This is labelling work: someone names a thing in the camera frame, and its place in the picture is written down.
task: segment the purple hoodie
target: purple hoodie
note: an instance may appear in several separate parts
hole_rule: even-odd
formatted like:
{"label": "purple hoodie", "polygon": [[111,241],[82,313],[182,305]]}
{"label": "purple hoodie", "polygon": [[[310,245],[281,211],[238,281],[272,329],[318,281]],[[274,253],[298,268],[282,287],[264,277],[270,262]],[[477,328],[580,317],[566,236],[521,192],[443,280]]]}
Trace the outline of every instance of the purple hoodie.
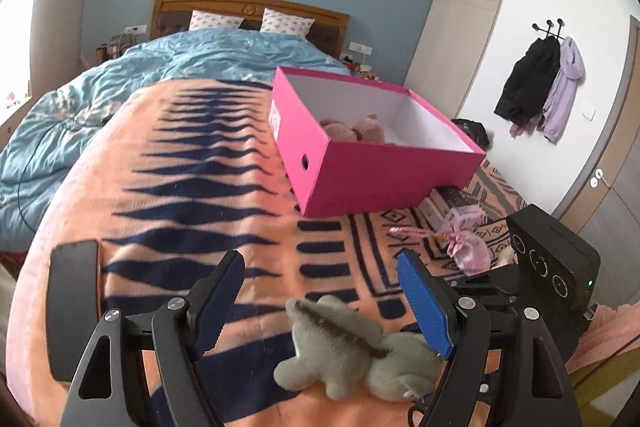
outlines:
{"label": "purple hoodie", "polygon": [[545,138],[558,142],[574,105],[578,81],[584,76],[584,63],[571,37],[567,37],[560,48],[560,71],[551,86],[545,107],[542,109],[542,123],[538,130],[544,131]]}

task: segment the screw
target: screw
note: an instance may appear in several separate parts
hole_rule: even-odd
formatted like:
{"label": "screw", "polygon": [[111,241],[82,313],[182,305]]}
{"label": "screw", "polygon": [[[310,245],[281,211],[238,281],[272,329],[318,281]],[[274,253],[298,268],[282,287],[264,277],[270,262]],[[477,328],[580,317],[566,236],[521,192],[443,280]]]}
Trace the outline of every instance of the screw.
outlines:
{"label": "screw", "polygon": [[460,299],[458,299],[458,304],[465,310],[472,310],[476,307],[476,301],[474,301],[471,297],[461,297]]}
{"label": "screw", "polygon": [[540,314],[535,308],[525,308],[524,316],[527,317],[530,321],[535,321],[540,318]]}
{"label": "screw", "polygon": [[174,297],[169,301],[169,304],[167,304],[166,307],[169,308],[170,310],[175,311],[183,308],[183,306],[184,306],[184,299],[182,297]]}
{"label": "screw", "polygon": [[118,317],[120,317],[120,310],[109,310],[104,314],[104,320],[106,321],[114,321]]}

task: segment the blue floral duvet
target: blue floral duvet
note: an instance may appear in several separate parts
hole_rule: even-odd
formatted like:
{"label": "blue floral duvet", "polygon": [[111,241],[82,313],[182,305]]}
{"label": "blue floral duvet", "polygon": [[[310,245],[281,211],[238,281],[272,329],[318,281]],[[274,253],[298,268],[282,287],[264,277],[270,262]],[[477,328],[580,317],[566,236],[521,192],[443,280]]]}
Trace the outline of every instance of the blue floral duvet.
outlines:
{"label": "blue floral duvet", "polygon": [[295,36],[196,30],[139,44],[47,93],[0,153],[0,251],[29,249],[69,169],[137,89],[171,78],[270,82],[278,66],[346,73]]}

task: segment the window sill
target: window sill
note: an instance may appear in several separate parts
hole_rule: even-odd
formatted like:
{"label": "window sill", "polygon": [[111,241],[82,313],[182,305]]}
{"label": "window sill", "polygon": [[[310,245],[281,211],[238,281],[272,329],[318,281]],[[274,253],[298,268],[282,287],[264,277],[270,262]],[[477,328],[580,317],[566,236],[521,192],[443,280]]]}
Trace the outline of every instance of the window sill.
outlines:
{"label": "window sill", "polygon": [[27,102],[31,100],[30,96],[26,96],[21,99],[20,102],[15,103],[9,108],[0,108],[0,125],[4,125],[18,110]]}

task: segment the power cord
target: power cord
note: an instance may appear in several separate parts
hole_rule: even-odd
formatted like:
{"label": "power cord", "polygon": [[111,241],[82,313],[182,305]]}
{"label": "power cord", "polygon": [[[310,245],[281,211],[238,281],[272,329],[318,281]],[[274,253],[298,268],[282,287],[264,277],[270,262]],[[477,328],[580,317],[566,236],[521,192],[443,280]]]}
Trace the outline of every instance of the power cord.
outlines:
{"label": "power cord", "polygon": [[577,384],[574,385],[574,391],[576,389],[578,389],[578,387],[580,387],[582,384],[584,384],[584,382],[589,377],[592,377],[597,371],[599,371],[607,362],[609,362],[609,360],[613,359],[616,355],[620,354],[627,347],[629,347],[631,344],[633,344],[635,341],[637,341],[639,339],[640,339],[640,335],[636,335],[634,338],[632,338],[630,341],[628,341],[628,343],[626,343],[619,350],[617,350],[615,353],[613,353],[613,355],[609,355],[606,359],[604,359],[602,362],[600,362],[594,369],[592,369],[590,372],[588,372],[584,377],[582,377],[580,379],[580,381]]}
{"label": "power cord", "polygon": [[31,153],[31,157],[27,160],[26,165],[24,166],[24,169],[22,170],[22,174],[20,175],[20,181],[18,181],[18,213],[20,214],[20,219],[22,220],[22,222],[27,226],[27,228],[29,230],[31,230],[31,232],[36,233],[36,230],[29,224],[29,221],[27,221],[27,219],[24,217],[24,214],[22,213],[22,208],[20,206],[20,185],[22,185],[22,181],[24,179],[24,175],[27,172],[27,168],[29,167],[29,164],[31,163],[31,160],[33,160],[33,157],[36,155],[36,152],[38,151],[38,147],[40,147],[40,144],[42,143],[42,141],[45,139],[45,137],[47,136],[47,134],[50,133],[50,131],[52,131],[52,129],[57,126],[59,123],[62,123],[62,121],[58,121],[55,124],[53,124],[51,127],[49,127],[44,134],[40,137],[40,139],[38,140],[38,143],[36,144],[35,149],[33,150],[33,153]]}

